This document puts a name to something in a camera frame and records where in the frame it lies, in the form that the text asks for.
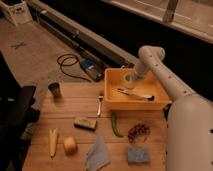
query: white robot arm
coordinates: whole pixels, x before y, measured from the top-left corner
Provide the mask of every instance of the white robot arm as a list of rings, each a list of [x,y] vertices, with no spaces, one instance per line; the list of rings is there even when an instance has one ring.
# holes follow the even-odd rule
[[[213,170],[213,107],[169,70],[163,48],[143,46],[133,80],[150,69],[173,101],[168,115],[167,171]]]

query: sponge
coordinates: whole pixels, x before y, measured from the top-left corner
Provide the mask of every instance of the sponge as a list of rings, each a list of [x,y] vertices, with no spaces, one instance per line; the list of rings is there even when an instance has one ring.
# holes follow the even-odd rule
[[[128,163],[148,163],[149,151],[141,147],[128,148]]]

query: cable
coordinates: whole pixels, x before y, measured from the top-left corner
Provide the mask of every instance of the cable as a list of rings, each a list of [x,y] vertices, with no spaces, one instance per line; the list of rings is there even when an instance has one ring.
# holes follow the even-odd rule
[[[67,60],[69,60],[69,59],[75,59],[75,61],[74,61],[73,63],[71,63],[71,64],[65,64],[65,62],[66,62]],[[85,80],[85,81],[88,81],[88,82],[92,82],[91,80],[89,80],[89,79],[87,79],[87,78],[79,77],[79,76],[76,76],[76,75],[71,75],[71,74],[66,73],[66,72],[63,70],[63,67],[71,67],[71,66],[73,66],[73,65],[75,65],[75,64],[77,64],[77,63],[80,64],[79,59],[78,59],[78,57],[77,57],[76,55],[71,54],[71,53],[63,54],[63,55],[61,55],[61,56],[58,57],[57,63],[60,65],[60,70],[61,70],[61,72],[62,72],[63,74],[65,74],[65,75],[67,75],[67,76],[69,76],[69,77],[72,77],[72,78],[77,78],[77,79],[82,79],[82,80]]]

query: yellow object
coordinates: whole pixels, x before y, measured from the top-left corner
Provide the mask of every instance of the yellow object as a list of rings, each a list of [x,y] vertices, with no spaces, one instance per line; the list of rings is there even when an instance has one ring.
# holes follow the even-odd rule
[[[56,147],[58,142],[58,129],[51,129],[49,131],[49,144],[50,144],[50,157],[53,158],[56,153]]]
[[[105,70],[104,97],[106,106],[114,110],[162,110],[171,103],[167,93],[152,74],[148,72],[144,80],[136,83],[131,91],[135,94],[154,95],[153,101],[139,100],[134,96],[122,94],[117,91],[119,87],[125,87],[124,76],[132,69],[108,68]]]

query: orange plastic tub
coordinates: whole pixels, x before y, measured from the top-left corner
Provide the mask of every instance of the orange plastic tub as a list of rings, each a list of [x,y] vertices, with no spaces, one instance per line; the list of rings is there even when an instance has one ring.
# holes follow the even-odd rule
[[[153,101],[140,100],[131,95],[117,91],[117,88],[125,87],[124,76],[132,69],[108,68],[105,70],[104,97],[107,108],[112,110],[162,110],[171,103],[167,93],[149,72],[144,80],[139,81],[133,91],[136,94],[154,95]]]

